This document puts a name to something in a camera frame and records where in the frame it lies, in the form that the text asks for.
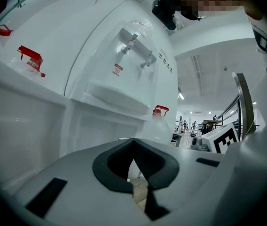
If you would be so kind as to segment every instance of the warning label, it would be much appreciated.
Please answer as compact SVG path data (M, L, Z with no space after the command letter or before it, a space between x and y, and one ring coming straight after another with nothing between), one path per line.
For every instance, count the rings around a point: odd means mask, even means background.
M118 65L118 64L115 64L115 66L119 69L119 70L123 70L123 68L120 66L120 65Z

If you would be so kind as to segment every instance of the faucet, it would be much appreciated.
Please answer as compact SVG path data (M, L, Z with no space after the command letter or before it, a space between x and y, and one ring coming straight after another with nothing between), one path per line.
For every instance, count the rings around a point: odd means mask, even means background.
M143 64L140 64L141 68L143 69L146 65L147 67L149 67L152 63L152 51L149 51L149 55L148 55L148 59L146 62L144 62Z
M131 50L137 37L138 35L134 33L132 39L128 42L128 45L121 50L123 54L127 54L127 52Z

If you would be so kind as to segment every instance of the ceiling light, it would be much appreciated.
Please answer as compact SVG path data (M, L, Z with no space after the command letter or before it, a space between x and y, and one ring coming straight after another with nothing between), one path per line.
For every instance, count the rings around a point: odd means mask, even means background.
M180 98L182 99L182 100L184 100L185 98L184 98L184 96L182 96L182 94L181 93L179 93L179 96L180 96Z

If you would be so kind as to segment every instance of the metal railing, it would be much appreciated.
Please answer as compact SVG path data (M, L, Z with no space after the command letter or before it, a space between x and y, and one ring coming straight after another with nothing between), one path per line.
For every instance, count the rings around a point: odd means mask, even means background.
M242 73L235 74L233 73L233 78L238 87L238 95L231 102L231 104L221 113L220 116L217 117L217 120L221 118L222 125L223 121L228 119L223 119L223 116L229 112L236 104L238 105L238 138L242 138L242 140L246 137L247 134L251 134L255 132L256 126L254 125L254 113L252 107L251 94L248 89L245 77Z

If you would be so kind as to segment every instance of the black slot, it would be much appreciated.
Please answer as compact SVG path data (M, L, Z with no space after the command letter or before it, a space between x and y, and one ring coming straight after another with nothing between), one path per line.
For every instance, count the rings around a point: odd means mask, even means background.
M205 164L205 165L212 166L212 167L218 167L220 163L219 161L214 161L214 160L205 159L205 158L198 158L196 161L199 163Z
M52 179L51 182L27 204L26 209L43 218L66 184L67 181L65 180L58 178Z

